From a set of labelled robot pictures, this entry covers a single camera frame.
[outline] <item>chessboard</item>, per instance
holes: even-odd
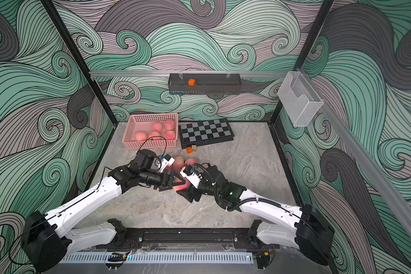
[[[208,145],[233,140],[234,134],[227,119],[200,121],[178,125],[181,148]]]

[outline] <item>wave pattern wallpaper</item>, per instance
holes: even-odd
[[[342,4],[353,0],[343,0]],[[322,0],[54,0],[90,70],[291,70]],[[120,121],[268,120],[283,79],[246,78],[242,94],[171,95],[168,78],[99,78]]]
[[[0,1],[0,274],[24,219],[79,194],[112,129],[39,0]]]
[[[334,7],[304,69],[411,206],[411,0]],[[411,273],[411,238],[323,113],[280,142],[305,203],[335,228],[340,273]]]

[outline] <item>pink plastic basket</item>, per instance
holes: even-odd
[[[138,149],[144,141],[135,141],[135,133],[137,131],[143,131],[149,134],[152,131],[152,124],[154,122],[164,122],[168,119],[175,121],[175,140],[167,140],[167,147],[174,147],[177,145],[178,140],[178,113],[162,113],[162,114],[133,114],[129,117],[128,124],[122,143],[124,143],[129,149]],[[150,147],[164,147],[165,140],[148,140],[142,148]]]

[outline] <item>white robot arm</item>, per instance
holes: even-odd
[[[186,180],[191,184],[186,189],[178,190],[189,202],[199,201],[201,195],[213,195],[216,203],[226,211],[252,213],[267,219],[257,227],[257,238],[264,244],[286,245],[302,250],[311,244],[310,252],[305,254],[311,260],[320,261],[329,256],[330,246],[326,242],[333,238],[331,229],[322,215],[314,208],[302,209],[299,206],[280,204],[262,197],[244,186],[227,181],[216,166],[203,167],[199,164],[184,167],[180,173],[164,168],[174,159],[166,155],[161,160],[158,170],[151,166],[156,154],[150,150],[139,150],[136,157],[126,166],[117,167],[108,173],[100,183],[88,189],[73,200],[58,208],[41,214],[34,212],[26,219],[25,232],[21,246],[30,262],[39,272],[56,265],[64,256],[96,245],[125,243],[126,229],[115,219],[108,220],[94,227],[74,229],[73,227],[96,208],[121,195],[128,189],[140,184],[154,186],[159,191],[183,185]],[[309,226],[313,223],[317,230]]]

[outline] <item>gray marble surface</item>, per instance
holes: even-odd
[[[192,156],[198,162],[216,165],[231,182],[278,202],[294,205],[285,172],[271,138],[267,123],[231,123],[234,140],[199,146],[187,154],[168,148],[172,156]],[[136,150],[122,144],[126,123],[120,123],[99,165],[92,185],[99,182],[104,166],[115,168],[135,157]],[[152,149],[158,154],[163,149]],[[199,202],[189,203],[174,190],[158,192],[152,188],[135,187],[107,202],[83,219],[77,227],[96,225],[117,218],[126,227],[249,227],[258,216],[239,211],[226,212],[212,196],[203,195]]]

